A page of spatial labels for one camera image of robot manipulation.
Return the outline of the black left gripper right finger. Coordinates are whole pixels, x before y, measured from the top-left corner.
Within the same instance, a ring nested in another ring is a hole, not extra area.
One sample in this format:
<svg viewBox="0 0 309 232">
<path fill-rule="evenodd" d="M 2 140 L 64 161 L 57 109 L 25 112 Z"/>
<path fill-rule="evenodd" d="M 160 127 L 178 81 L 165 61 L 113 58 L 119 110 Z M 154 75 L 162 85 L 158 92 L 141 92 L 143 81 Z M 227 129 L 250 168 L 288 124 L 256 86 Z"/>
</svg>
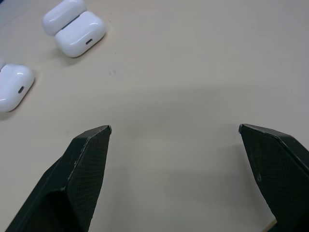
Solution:
<svg viewBox="0 0 309 232">
<path fill-rule="evenodd" d="M 250 124 L 239 126 L 255 181 L 275 216 L 272 232 L 309 230 L 309 152 L 294 137 Z"/>
</svg>

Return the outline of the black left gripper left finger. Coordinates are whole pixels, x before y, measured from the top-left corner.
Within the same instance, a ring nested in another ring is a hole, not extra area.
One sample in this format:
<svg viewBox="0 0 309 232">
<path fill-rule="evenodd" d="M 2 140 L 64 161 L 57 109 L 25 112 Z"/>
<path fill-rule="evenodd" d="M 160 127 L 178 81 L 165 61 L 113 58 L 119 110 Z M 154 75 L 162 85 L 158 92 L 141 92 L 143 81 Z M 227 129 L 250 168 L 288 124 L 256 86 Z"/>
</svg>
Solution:
<svg viewBox="0 0 309 232">
<path fill-rule="evenodd" d="M 101 191 L 112 128 L 76 136 L 41 176 L 8 232 L 87 232 Z"/>
</svg>

